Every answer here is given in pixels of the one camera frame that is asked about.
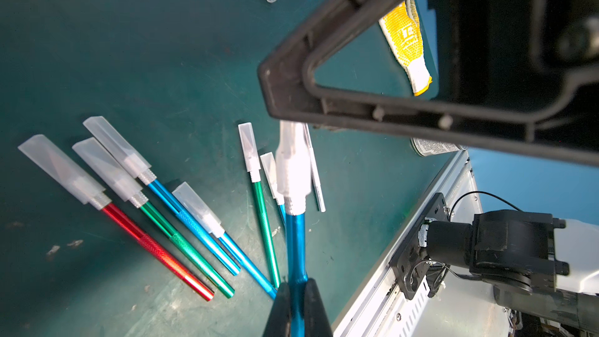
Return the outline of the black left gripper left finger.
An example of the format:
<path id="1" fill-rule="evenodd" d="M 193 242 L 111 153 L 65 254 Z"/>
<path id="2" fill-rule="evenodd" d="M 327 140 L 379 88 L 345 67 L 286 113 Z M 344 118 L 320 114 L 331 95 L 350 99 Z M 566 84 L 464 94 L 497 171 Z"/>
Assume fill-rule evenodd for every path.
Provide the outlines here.
<path id="1" fill-rule="evenodd" d="M 262 336 L 291 336 L 291 293 L 287 282 L 282 283 L 278 289 Z"/>

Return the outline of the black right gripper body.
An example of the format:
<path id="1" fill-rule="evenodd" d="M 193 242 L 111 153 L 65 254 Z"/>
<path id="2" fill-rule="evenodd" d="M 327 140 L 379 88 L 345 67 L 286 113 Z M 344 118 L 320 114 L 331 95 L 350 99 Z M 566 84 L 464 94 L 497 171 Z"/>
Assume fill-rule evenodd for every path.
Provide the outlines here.
<path id="1" fill-rule="evenodd" d="M 436 98 L 318 84 L 321 65 L 405 1 L 324 1 L 258 67 L 269 115 L 598 164 L 598 0 L 427 0 Z"/>

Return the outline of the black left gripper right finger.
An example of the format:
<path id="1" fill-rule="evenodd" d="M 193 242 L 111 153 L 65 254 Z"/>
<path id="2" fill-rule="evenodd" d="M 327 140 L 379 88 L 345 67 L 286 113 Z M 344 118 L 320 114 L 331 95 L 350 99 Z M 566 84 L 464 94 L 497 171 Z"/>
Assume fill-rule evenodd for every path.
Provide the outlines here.
<path id="1" fill-rule="evenodd" d="M 308 279 L 304 288 L 304 328 L 306 337 L 333 337 L 318 285 Z"/>

